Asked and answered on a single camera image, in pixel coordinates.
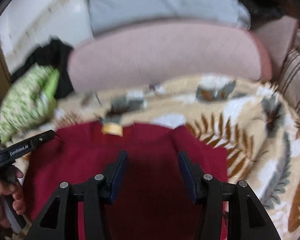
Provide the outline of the person's left hand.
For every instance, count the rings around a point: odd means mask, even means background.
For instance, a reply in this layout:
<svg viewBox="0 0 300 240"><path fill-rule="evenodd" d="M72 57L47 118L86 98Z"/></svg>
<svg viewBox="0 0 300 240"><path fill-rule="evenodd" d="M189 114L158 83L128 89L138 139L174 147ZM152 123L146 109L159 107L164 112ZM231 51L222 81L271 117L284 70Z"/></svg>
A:
<svg viewBox="0 0 300 240"><path fill-rule="evenodd" d="M0 226L16 233L26 226L21 178L23 173L14 165L0 173Z"/></svg>

